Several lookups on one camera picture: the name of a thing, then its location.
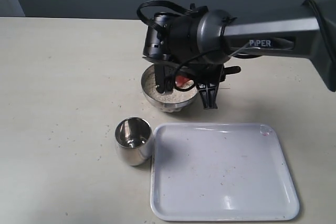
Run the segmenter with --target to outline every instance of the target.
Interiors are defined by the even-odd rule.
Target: table
[[[334,223],[336,94],[308,60],[232,59],[218,110],[165,114],[144,98],[146,26],[135,20],[0,18],[0,223],[160,224],[150,163],[123,164],[114,128],[262,122],[278,133],[301,202],[295,223]]]

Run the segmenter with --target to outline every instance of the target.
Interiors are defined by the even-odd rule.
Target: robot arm
[[[156,13],[147,19],[141,9],[163,6],[175,13]],[[147,24],[143,54],[155,64],[156,89],[169,93],[176,75],[194,81],[205,109],[215,109],[219,83],[240,67],[225,68],[231,57],[259,56],[307,58],[331,91],[336,91],[336,1],[302,6],[246,18],[233,18],[224,10],[206,6],[184,9],[168,1],[149,1],[137,14]]]

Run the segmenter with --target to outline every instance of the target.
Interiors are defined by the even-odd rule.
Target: cup rim
[[[136,147],[127,147],[127,146],[122,145],[122,144],[118,141],[118,137],[117,137],[117,129],[119,129],[120,126],[121,126],[125,121],[130,120],[130,119],[140,119],[141,121],[144,121],[144,122],[147,124],[147,126],[149,127],[149,129],[150,129],[150,136],[149,136],[149,138],[150,138],[151,135],[153,134],[153,131],[152,131],[152,128],[151,128],[149,122],[147,122],[145,119],[140,118],[140,117],[138,117],[138,116],[132,116],[132,117],[130,117],[130,118],[126,118],[126,119],[122,120],[122,121],[117,125],[117,127],[115,127],[114,138],[115,138],[115,140],[116,140],[116,142],[117,142],[117,144],[118,144],[119,146],[121,146],[121,147],[123,147],[123,148],[125,148],[125,149],[133,150],[133,149],[140,148],[141,146],[144,146],[144,145],[149,141],[149,138],[147,139],[147,141],[146,141],[144,144],[140,144],[139,146],[136,146]]]

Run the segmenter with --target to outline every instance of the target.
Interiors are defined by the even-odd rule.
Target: stainless steel cup
[[[152,156],[154,137],[144,119],[123,120],[115,129],[115,139],[118,155],[129,165],[140,165]]]

